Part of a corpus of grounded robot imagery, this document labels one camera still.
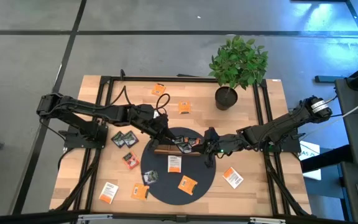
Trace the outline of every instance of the wooden table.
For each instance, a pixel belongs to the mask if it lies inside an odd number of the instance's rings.
[[[94,103],[98,92],[100,76],[86,75],[83,78],[79,100]],[[201,134],[208,127],[215,127],[218,134],[236,133],[239,128],[256,125],[257,113],[255,108],[254,93],[252,87],[247,91],[237,88],[239,99],[237,103],[227,111],[220,111],[215,106],[214,94],[218,85],[216,83],[182,83],[162,82],[169,93],[171,100],[165,107],[168,113],[169,126],[186,127]],[[115,99],[123,86],[127,87],[128,97],[131,103],[138,105],[147,103],[155,106],[157,96],[151,91],[155,82],[115,81],[111,99]],[[280,80],[267,80],[268,93],[272,108],[273,118],[287,113],[282,83]],[[105,102],[107,90],[104,91],[102,102]],[[264,121],[267,122],[262,89],[259,90]],[[190,114],[178,113],[178,101],[189,100],[191,102]],[[126,104],[122,96],[117,105]],[[216,159],[216,175],[211,188],[199,200],[187,205],[169,205],[157,200],[149,194],[147,201],[131,198],[131,192],[135,183],[142,183],[140,166],[129,170],[122,161],[122,157],[129,152],[126,146],[122,148],[110,141],[110,138],[118,131],[126,133],[132,130],[139,138],[139,142],[131,148],[141,158],[149,136],[141,134],[132,126],[117,128],[109,124],[108,140],[101,154],[97,181],[94,188],[92,212],[105,213],[152,213],[152,214],[191,214],[191,215],[260,215],[271,216],[272,210],[269,199],[269,188],[262,153],[254,151],[235,152],[230,157]],[[62,160],[60,171],[55,184],[50,208],[56,208],[68,196],[78,181],[83,162],[84,149],[74,149]],[[305,182],[299,161],[289,153],[281,154],[285,183],[296,201],[307,212],[311,212],[306,194]],[[237,189],[233,189],[222,177],[230,166],[235,168],[244,178],[243,183]],[[99,200],[99,195],[106,182],[116,184],[119,190],[112,204]],[[83,191],[80,208],[85,207],[88,186]],[[275,186],[278,209],[283,213],[280,191]]]

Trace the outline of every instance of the black circular mat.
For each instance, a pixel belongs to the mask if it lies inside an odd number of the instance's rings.
[[[170,131],[176,136],[184,136],[191,138],[203,137],[197,132],[188,128],[170,128]],[[155,198],[170,205],[185,205],[202,197],[212,185],[215,176],[215,157],[214,166],[207,168],[204,164],[206,155],[201,156],[182,156],[181,157],[181,173],[168,173],[168,155],[154,154],[147,143],[143,151],[142,160],[140,161],[140,169],[142,173],[149,170],[156,170],[158,173],[158,181],[150,184],[149,192]],[[193,195],[190,195],[178,188],[183,175],[198,182]]]

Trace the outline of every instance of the gray floor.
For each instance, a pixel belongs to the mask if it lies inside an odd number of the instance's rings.
[[[358,0],[352,0],[358,13]],[[0,0],[0,29],[70,30],[80,0]],[[357,30],[344,3],[291,1],[88,1],[80,30]],[[205,76],[212,54],[225,36],[137,35],[77,36],[60,92],[76,96],[83,75]],[[252,37],[269,51],[266,78],[282,79],[288,107],[300,99],[334,96],[333,85],[317,84],[315,75],[348,76],[358,70],[358,39]],[[68,36],[0,36],[0,215],[11,201],[38,128],[39,97],[50,92]],[[332,104],[340,113],[338,102]],[[52,121],[54,129],[65,124]],[[309,132],[318,124],[300,128]],[[323,147],[347,143],[342,122],[305,141]],[[62,140],[47,133],[24,206],[25,213],[48,210]],[[343,219],[334,198],[311,196],[313,213]]]

